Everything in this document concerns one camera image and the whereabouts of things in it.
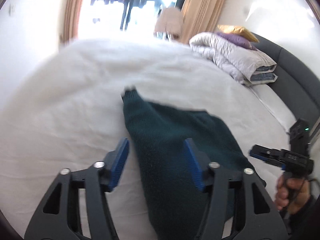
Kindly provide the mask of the right hand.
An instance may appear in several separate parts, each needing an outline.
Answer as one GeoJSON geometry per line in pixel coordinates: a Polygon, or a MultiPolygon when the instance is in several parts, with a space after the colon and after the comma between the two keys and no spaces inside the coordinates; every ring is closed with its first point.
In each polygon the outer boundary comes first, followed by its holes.
{"type": "Polygon", "coordinates": [[[311,197],[310,182],[304,179],[279,177],[274,203],[281,211],[286,209],[290,215],[296,214],[311,197]]]}

